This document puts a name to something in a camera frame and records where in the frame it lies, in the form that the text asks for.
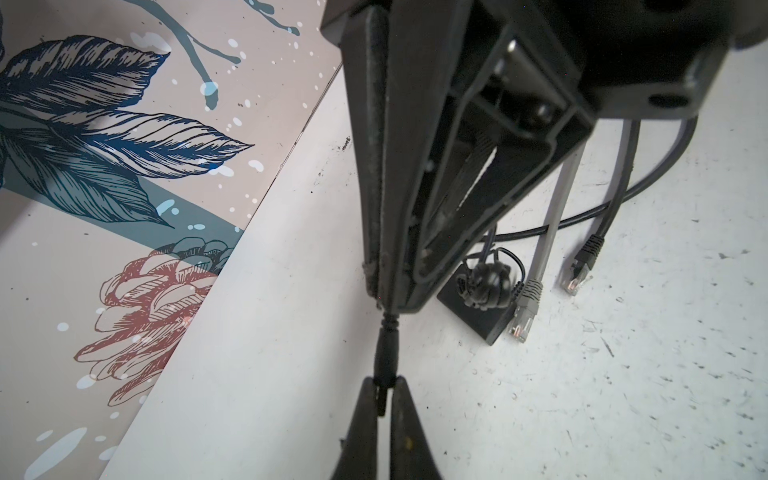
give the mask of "white paint splatter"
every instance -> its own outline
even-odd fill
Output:
[[[157,214],[162,215],[165,213],[166,210],[171,208],[176,203],[175,200],[166,200],[162,204],[157,205]]]
[[[216,83],[215,81],[207,81],[200,86],[200,94],[205,96],[213,95],[218,89],[219,89],[218,83]]]
[[[249,161],[248,162],[248,166],[255,168],[259,172],[263,172],[264,171],[264,165],[260,161],[258,161],[258,160],[251,160],[251,161]]]
[[[118,447],[114,446],[114,447],[110,447],[110,448],[104,450],[102,453],[98,454],[98,459],[99,460],[109,460],[110,458],[112,458],[112,455],[114,455],[114,451],[117,450],[117,449],[118,449]]]
[[[85,427],[73,430],[61,437],[55,444],[48,447],[48,450],[43,452],[27,467],[27,471],[24,472],[24,480],[35,480],[40,475],[43,475],[51,468],[58,465],[61,460],[67,458],[67,456],[78,447],[78,444],[87,431],[88,429]]]
[[[78,383],[77,383],[77,385],[76,385],[76,386],[77,386],[77,387],[78,387],[80,390],[82,390],[82,389],[86,389],[86,388],[88,388],[88,387],[91,387],[91,386],[93,386],[93,385],[94,385],[94,383],[96,383],[96,379],[94,379],[94,378],[93,378],[92,376],[90,376],[90,375],[86,375],[86,376],[84,376],[83,378],[81,378],[81,379],[79,379],[79,380],[78,380]]]
[[[139,48],[152,47],[155,51],[159,51],[159,53],[168,53],[170,51],[170,45],[168,42],[158,34],[152,33],[151,31],[148,31],[146,34],[144,34],[143,37],[132,31],[131,41],[135,43]]]
[[[36,442],[42,442],[43,440],[45,440],[46,438],[51,436],[52,433],[53,433],[53,430],[48,430],[47,432],[43,432],[40,435],[38,435],[38,437],[35,439],[35,441]]]
[[[213,170],[209,170],[208,173],[211,175],[222,174],[225,177],[232,177],[235,174],[234,170],[232,170],[226,165],[222,165],[221,167],[214,168]]]

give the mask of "white table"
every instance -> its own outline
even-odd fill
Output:
[[[588,226],[561,231],[526,344],[488,347],[435,299],[402,318],[400,372],[446,479],[765,478],[766,78],[768,45],[729,57],[689,151],[624,205],[575,298],[555,277]],[[566,214],[602,200],[620,128],[599,123]],[[634,179],[676,133],[644,123]],[[349,135],[340,75],[103,478],[329,477],[381,319]],[[540,224],[553,184],[499,231]],[[534,244],[508,247],[528,262]]]

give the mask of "red flower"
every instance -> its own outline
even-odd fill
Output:
[[[134,260],[101,286],[107,309],[97,332],[112,332],[74,359],[95,362],[91,378],[127,380],[109,399],[119,405],[149,390],[163,371],[232,249],[218,240],[188,237]]]

